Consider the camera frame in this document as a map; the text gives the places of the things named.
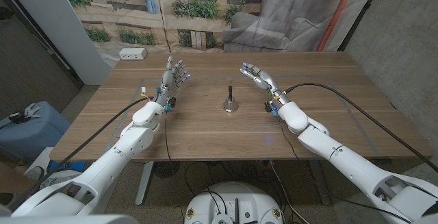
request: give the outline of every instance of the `white power strip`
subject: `white power strip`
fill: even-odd
[[[143,60],[148,53],[144,48],[125,48],[118,54],[122,60]]]

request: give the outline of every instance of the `small bell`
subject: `small bell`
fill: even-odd
[[[239,104],[237,104],[237,102],[235,101],[235,99],[233,97],[233,87],[232,86],[228,86],[228,92],[229,92],[228,97],[227,97],[227,99],[225,99],[222,107],[227,112],[234,112],[239,108]]]

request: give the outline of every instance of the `table surface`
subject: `table surface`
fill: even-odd
[[[145,60],[120,61],[109,77],[75,119],[50,154],[64,159],[113,115],[140,96],[140,87],[153,96],[159,86],[169,55],[147,55]],[[267,92],[240,72],[242,62],[267,71],[283,90],[302,82],[332,86],[371,116],[426,156],[432,155],[427,142],[409,125],[363,71],[344,52],[320,53],[184,53],[173,54],[174,62],[184,60],[192,78],[180,87],[177,104],[167,114],[168,148],[173,160],[288,160],[294,158],[275,117],[264,110]],[[233,86],[239,103],[228,113],[222,103]],[[331,136],[366,158],[413,158],[377,125],[342,101],[334,93],[316,86],[303,86],[288,94],[306,114],[324,124]],[[119,116],[72,161],[94,161],[120,137],[122,128],[145,103]],[[164,139],[164,116],[151,146],[133,160],[168,160]],[[285,130],[297,156],[318,158]]]

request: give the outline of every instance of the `robotic arm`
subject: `robotic arm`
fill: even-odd
[[[46,187],[22,204],[15,216],[82,216],[100,213],[109,200],[111,187],[132,157],[145,150],[159,129],[159,118],[175,104],[174,95],[190,75],[183,61],[172,67],[169,57],[157,96],[133,115],[118,142],[80,176]]]
[[[436,214],[438,187],[414,177],[391,173],[378,168],[358,153],[330,137],[322,124],[309,118],[296,103],[289,101],[275,81],[265,71],[243,63],[240,69],[258,87],[267,90],[271,101],[266,110],[283,119],[289,130],[308,150],[322,156],[357,186],[367,198],[382,210],[397,214],[414,222],[427,214]],[[382,212],[389,223],[406,223],[402,219]]]

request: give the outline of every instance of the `blue container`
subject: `blue container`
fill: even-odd
[[[0,147],[13,156],[32,163],[46,147],[54,147],[67,131],[70,123],[46,101],[36,103],[42,106],[31,118],[21,124],[9,124],[0,129]],[[9,123],[5,118],[0,127]]]

